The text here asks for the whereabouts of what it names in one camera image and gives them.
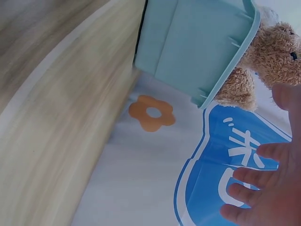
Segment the finger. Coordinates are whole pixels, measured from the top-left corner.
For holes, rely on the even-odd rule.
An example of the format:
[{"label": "finger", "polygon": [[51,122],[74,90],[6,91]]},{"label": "finger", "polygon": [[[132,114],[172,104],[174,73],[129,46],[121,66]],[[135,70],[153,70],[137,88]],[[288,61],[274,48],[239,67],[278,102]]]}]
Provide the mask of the finger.
[{"label": "finger", "polygon": [[257,148],[256,153],[263,158],[273,159],[280,162],[281,157],[284,154],[287,154],[289,147],[290,143],[264,144]]},{"label": "finger", "polygon": [[261,196],[262,191],[249,189],[241,184],[234,183],[229,187],[229,195],[250,207],[253,207]]},{"label": "finger", "polygon": [[264,189],[276,183],[277,172],[260,171],[241,167],[234,171],[233,177],[239,181],[254,185],[259,189]]},{"label": "finger", "polygon": [[276,84],[272,89],[275,103],[289,112],[293,140],[301,143],[301,85]]},{"label": "finger", "polygon": [[238,225],[247,224],[249,212],[249,209],[243,209],[229,204],[223,205],[220,210],[220,213],[223,218]]}]

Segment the human hand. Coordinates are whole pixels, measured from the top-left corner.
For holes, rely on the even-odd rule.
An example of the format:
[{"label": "human hand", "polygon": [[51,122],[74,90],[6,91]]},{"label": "human hand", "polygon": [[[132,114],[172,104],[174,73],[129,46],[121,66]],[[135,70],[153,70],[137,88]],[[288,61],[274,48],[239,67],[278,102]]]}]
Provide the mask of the human hand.
[{"label": "human hand", "polygon": [[252,184],[252,190],[232,184],[229,195],[249,205],[242,209],[224,205],[221,215],[240,226],[300,226],[301,225],[301,86],[278,84],[273,87],[275,103],[289,112],[292,129],[290,143],[266,144],[257,154],[279,162],[276,171],[239,168],[233,177]]}]

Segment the orange flower sticker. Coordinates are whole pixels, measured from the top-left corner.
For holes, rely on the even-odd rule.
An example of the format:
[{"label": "orange flower sticker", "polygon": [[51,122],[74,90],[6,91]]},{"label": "orange flower sticker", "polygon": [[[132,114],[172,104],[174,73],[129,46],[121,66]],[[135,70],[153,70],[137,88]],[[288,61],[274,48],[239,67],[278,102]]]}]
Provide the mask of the orange flower sticker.
[{"label": "orange flower sticker", "polygon": [[[152,117],[148,114],[149,109],[157,109],[161,116]],[[162,100],[157,100],[150,96],[140,95],[135,103],[128,109],[131,117],[140,122],[141,127],[147,132],[156,132],[161,126],[171,126],[175,123],[173,107]]]}]

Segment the light blue plastic bin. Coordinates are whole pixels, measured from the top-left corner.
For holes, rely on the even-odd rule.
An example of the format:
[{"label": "light blue plastic bin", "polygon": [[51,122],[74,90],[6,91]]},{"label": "light blue plastic bin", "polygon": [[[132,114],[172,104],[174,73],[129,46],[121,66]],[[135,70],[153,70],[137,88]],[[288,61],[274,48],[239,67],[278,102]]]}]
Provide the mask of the light blue plastic bin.
[{"label": "light blue plastic bin", "polygon": [[259,25],[252,0],[148,0],[135,66],[205,109]]}]

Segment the teddy bear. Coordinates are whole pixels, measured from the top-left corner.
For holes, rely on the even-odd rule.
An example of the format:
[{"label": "teddy bear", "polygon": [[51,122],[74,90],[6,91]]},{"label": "teddy bear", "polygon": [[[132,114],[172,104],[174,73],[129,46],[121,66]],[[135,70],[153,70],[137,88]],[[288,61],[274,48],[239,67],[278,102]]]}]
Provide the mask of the teddy bear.
[{"label": "teddy bear", "polygon": [[284,22],[267,26],[261,22],[251,45],[215,96],[223,106],[247,111],[257,108],[252,72],[269,89],[276,83],[301,84],[299,36]]}]

